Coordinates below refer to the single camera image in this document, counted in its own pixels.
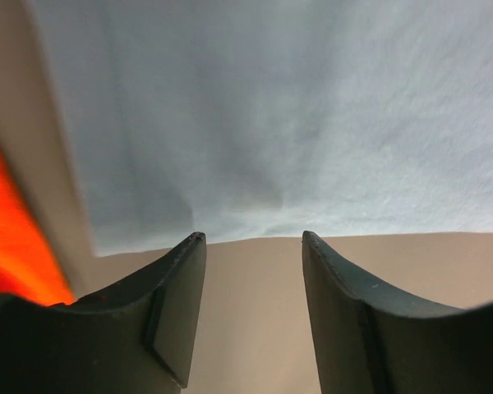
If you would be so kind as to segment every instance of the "black plastic part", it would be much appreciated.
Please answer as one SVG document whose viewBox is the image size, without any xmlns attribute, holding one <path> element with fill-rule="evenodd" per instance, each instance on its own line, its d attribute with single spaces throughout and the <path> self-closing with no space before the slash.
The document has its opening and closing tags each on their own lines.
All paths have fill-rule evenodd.
<svg viewBox="0 0 493 394">
<path fill-rule="evenodd" d="M 0 295 L 0 394 L 177 394 L 188 382 L 205 237 L 73 305 Z"/>
<path fill-rule="evenodd" d="M 302 257 L 323 394 L 493 394 L 493 303 L 422 299 L 310 232 Z"/>
</svg>

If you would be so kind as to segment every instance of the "orange object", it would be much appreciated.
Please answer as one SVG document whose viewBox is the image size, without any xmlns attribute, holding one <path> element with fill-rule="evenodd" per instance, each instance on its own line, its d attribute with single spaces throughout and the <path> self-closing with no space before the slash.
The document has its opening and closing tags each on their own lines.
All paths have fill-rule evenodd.
<svg viewBox="0 0 493 394">
<path fill-rule="evenodd" d="M 0 154 L 0 292 L 42 305 L 70 304 L 73 294 Z"/>
</svg>

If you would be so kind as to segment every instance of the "white fabric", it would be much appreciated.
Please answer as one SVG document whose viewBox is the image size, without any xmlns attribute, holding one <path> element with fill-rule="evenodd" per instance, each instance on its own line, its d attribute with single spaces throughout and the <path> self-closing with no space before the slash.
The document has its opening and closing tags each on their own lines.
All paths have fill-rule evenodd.
<svg viewBox="0 0 493 394">
<path fill-rule="evenodd" d="M 493 0 L 29 0 L 99 254 L 493 232 Z"/>
</svg>

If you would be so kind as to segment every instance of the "white cloth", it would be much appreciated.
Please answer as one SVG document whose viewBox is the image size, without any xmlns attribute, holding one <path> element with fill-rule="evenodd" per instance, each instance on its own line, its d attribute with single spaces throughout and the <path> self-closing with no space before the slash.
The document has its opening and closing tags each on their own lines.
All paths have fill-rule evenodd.
<svg viewBox="0 0 493 394">
<path fill-rule="evenodd" d="M 29 0 L 98 254 L 493 232 L 493 0 Z"/>
</svg>

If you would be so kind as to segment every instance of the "tan surface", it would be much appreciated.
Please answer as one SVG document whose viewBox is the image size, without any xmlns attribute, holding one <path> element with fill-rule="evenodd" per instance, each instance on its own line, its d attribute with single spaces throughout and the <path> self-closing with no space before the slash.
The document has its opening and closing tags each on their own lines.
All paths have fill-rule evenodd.
<svg viewBox="0 0 493 394">
<path fill-rule="evenodd" d="M 163 252 L 92 256 L 58 127 L 25 11 L 18 1 L 0 0 L 0 146 L 82 296 Z M 329 242 L 386 281 L 431 300 L 469 306 L 493 299 L 493 235 Z M 209 247 L 191 382 L 184 392 L 319 393 L 300 248 L 298 239 Z"/>
</svg>

